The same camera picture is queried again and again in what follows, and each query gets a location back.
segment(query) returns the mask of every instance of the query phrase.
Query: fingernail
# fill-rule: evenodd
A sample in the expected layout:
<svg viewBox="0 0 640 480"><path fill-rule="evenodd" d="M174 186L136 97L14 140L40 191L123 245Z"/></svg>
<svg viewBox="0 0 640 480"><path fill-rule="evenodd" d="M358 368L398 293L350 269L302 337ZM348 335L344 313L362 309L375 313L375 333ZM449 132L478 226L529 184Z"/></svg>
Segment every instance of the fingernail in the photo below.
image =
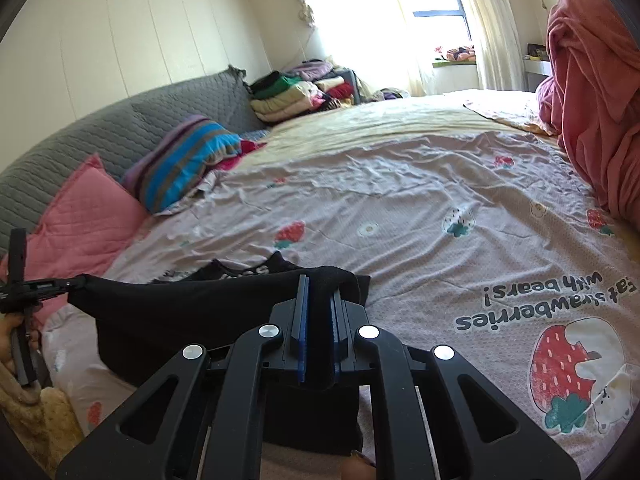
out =
<svg viewBox="0 0 640 480"><path fill-rule="evenodd" d="M359 458L360 460L362 460L365 464L370 465L371 467L375 467L376 465L366 456L363 455L361 452L359 452L357 449L352 449L351 450L351 456L354 456L356 458Z"/></svg>

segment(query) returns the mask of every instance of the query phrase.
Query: green folded cloth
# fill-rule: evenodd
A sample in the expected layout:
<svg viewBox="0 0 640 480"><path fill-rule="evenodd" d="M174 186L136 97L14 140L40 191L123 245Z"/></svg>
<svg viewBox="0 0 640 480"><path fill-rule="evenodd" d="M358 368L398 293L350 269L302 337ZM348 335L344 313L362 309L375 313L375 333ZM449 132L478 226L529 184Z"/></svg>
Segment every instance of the green folded cloth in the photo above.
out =
<svg viewBox="0 0 640 480"><path fill-rule="evenodd" d="M276 97L278 94L282 94L283 92L289 90L293 85L302 81L301 77L287 77L285 75L281 75L276 79L276 82L265 88L264 90L260 90L254 94L254 99L268 99L270 97Z"/></svg>

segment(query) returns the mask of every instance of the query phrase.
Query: pink pillow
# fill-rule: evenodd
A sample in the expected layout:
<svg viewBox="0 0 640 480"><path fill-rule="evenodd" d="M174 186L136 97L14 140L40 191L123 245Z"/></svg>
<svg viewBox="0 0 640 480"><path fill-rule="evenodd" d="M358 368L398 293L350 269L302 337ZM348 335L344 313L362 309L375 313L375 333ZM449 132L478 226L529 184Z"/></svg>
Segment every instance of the pink pillow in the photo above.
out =
<svg viewBox="0 0 640 480"><path fill-rule="evenodd" d="M148 212L105 171L97 153L66 180L27 240L25 279L103 274L132 241ZM0 264L6 277L7 257ZM35 314L44 324L66 295Z"/></svg>

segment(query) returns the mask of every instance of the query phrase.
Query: window sill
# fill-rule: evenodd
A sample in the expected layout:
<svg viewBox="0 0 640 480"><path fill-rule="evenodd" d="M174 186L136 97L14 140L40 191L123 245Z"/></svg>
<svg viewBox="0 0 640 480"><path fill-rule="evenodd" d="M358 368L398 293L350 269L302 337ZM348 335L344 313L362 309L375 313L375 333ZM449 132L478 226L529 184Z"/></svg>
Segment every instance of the window sill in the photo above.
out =
<svg viewBox="0 0 640 480"><path fill-rule="evenodd" d="M434 68L442 68L444 66L454 66L454 65L475 65L475 61L444 61L437 60L433 62Z"/></svg>

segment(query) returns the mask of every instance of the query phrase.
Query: striped pillow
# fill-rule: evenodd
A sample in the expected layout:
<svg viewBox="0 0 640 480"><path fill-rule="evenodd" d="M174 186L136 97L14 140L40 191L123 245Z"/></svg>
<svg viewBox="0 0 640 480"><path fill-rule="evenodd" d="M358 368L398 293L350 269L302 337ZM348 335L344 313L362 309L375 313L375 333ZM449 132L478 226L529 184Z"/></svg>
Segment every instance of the striped pillow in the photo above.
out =
<svg viewBox="0 0 640 480"><path fill-rule="evenodd" d="M204 116L192 116L129 168L122 185L150 212L185 196L213 166L241 153L240 137Z"/></svg>

